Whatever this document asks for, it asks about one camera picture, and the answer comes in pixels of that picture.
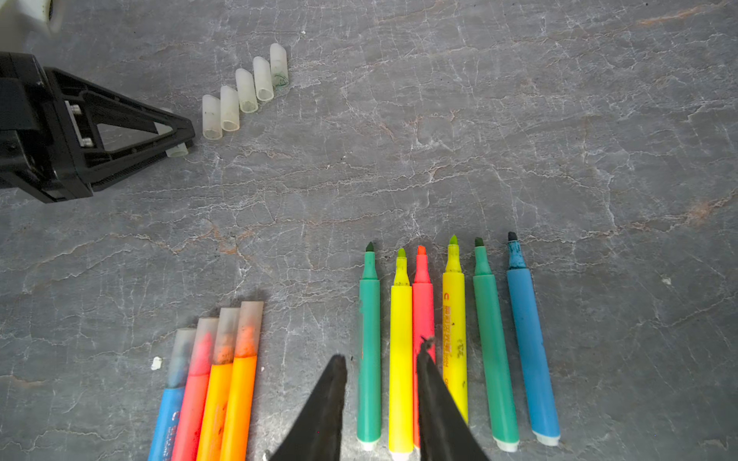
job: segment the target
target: white object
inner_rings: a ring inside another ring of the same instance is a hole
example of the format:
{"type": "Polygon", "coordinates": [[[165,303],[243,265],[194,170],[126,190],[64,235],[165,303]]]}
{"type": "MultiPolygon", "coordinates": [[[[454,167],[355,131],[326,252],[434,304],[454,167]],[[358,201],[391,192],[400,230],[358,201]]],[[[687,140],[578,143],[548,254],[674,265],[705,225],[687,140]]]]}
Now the white object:
{"type": "Polygon", "coordinates": [[[151,371],[157,371],[159,368],[161,368],[163,361],[164,360],[162,360],[162,358],[159,356],[154,357],[154,359],[151,361],[151,371]]]}
{"type": "Polygon", "coordinates": [[[23,52],[31,30],[59,32],[69,0],[0,0],[0,51],[23,52]]]}
{"type": "Polygon", "coordinates": [[[223,137],[221,128],[221,101],[206,94],[202,97],[202,136],[215,140],[223,137]]]}
{"type": "Polygon", "coordinates": [[[362,442],[359,440],[359,444],[362,446],[362,450],[364,451],[372,451],[376,448],[376,444],[379,443],[379,440],[376,440],[374,442],[362,442]]]}
{"type": "Polygon", "coordinates": [[[559,446],[559,439],[561,436],[558,437],[549,437],[548,435],[541,435],[537,432],[533,431],[533,433],[536,435],[536,438],[539,442],[541,442],[545,446],[559,446]]]}
{"type": "Polygon", "coordinates": [[[494,439],[494,441],[497,442],[497,446],[500,447],[500,450],[507,451],[508,453],[514,453],[517,451],[517,446],[520,444],[520,442],[510,443],[497,439],[494,439]]]}
{"type": "MultiPolygon", "coordinates": [[[[163,111],[171,112],[168,108],[162,107],[161,109],[163,111]]],[[[172,131],[172,127],[162,125],[161,123],[154,122],[154,126],[156,126],[156,132],[159,134],[166,134],[172,131]]],[[[189,153],[190,151],[187,150],[187,146],[184,143],[178,144],[171,149],[167,149],[167,157],[184,157],[189,153]]]]}
{"type": "Polygon", "coordinates": [[[272,84],[284,86],[289,83],[287,74],[287,51],[280,44],[269,47],[269,64],[272,67],[272,84]]]}
{"type": "Polygon", "coordinates": [[[221,87],[221,128],[236,131],[241,127],[238,119],[238,92],[228,85],[221,87]]]}
{"type": "Polygon", "coordinates": [[[256,97],[263,102],[271,101],[275,97],[275,89],[272,86],[272,70],[269,62],[257,56],[254,58],[254,84],[256,85],[256,97]]]}
{"type": "Polygon", "coordinates": [[[256,112],[259,104],[256,102],[256,88],[254,87],[254,76],[246,69],[236,69],[235,87],[238,90],[238,102],[244,114],[256,112]]]}

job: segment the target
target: table surface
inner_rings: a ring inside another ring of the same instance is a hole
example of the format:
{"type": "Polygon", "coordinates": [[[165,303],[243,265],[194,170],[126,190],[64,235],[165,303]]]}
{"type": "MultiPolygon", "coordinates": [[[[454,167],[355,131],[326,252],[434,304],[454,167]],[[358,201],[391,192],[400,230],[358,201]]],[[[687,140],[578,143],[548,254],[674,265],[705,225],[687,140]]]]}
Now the table surface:
{"type": "Polygon", "coordinates": [[[388,460],[394,254],[428,247],[440,331],[455,233],[469,425],[491,459],[736,459],[737,22],[735,2],[718,0],[72,2],[61,34],[31,37],[29,51],[198,131],[201,96],[272,42],[290,84],[239,131],[198,136],[188,157],[93,198],[0,191],[0,457],[145,459],[174,330],[264,299],[248,460],[276,449],[335,353],[349,370],[342,458],[388,460]],[[509,230],[537,287],[558,448],[530,429],[509,230]],[[513,455],[489,428],[476,236],[500,291],[513,455]],[[385,405],[379,447],[362,457],[370,240],[385,405]]]}

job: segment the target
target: teal marker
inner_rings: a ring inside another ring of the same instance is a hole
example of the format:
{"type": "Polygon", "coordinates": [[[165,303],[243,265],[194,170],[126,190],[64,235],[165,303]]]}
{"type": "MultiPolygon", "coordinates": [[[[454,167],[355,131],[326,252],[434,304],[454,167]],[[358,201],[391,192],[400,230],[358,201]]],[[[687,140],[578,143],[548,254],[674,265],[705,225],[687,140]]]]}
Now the teal marker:
{"type": "Polygon", "coordinates": [[[520,436],[517,431],[515,401],[512,397],[510,366],[505,348],[505,333],[497,298],[497,281],[487,260],[487,248],[481,238],[474,240],[477,267],[474,270],[474,297],[477,301],[479,336],[482,339],[484,378],[487,381],[487,401],[492,436],[502,451],[517,451],[520,436]]]}
{"type": "Polygon", "coordinates": [[[379,348],[379,278],[374,245],[364,253],[364,274],[359,281],[362,315],[362,356],[359,361],[359,420],[356,436],[366,451],[374,450],[382,434],[382,363],[379,348]]]}

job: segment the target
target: small white fragment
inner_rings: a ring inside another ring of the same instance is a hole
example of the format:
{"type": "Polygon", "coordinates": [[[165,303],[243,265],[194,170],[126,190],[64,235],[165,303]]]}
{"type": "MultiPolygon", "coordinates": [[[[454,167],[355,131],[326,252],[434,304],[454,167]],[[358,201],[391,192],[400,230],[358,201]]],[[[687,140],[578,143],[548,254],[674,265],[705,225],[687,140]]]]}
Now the small white fragment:
{"type": "Polygon", "coordinates": [[[156,371],[161,368],[163,361],[164,360],[161,357],[154,357],[154,359],[151,361],[151,371],[156,371]]]}

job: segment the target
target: red marker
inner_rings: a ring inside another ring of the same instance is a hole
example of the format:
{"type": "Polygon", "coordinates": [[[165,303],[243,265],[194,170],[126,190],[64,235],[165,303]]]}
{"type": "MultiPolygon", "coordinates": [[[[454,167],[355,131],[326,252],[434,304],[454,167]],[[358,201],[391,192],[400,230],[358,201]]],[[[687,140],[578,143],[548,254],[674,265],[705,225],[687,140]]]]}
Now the red marker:
{"type": "MultiPolygon", "coordinates": [[[[418,247],[415,263],[415,282],[413,283],[413,443],[420,448],[420,427],[418,426],[418,354],[423,342],[435,335],[433,316],[433,284],[428,275],[428,255],[425,247],[418,247]]],[[[435,361],[435,348],[428,349],[430,358],[435,361]]]]}

